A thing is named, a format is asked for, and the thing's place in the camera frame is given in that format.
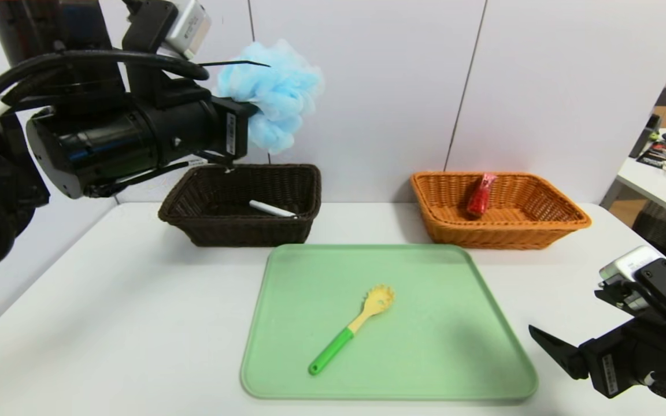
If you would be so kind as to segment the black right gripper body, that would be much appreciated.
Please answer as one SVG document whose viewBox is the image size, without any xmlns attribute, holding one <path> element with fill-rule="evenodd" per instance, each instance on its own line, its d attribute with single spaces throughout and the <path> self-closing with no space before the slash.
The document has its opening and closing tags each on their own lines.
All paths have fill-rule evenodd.
<svg viewBox="0 0 666 416">
<path fill-rule="evenodd" d="M 635 385 L 654 391 L 653 365 L 661 363 L 661 325 L 630 320 L 579 347 L 597 392 L 615 398 Z"/>
</svg>

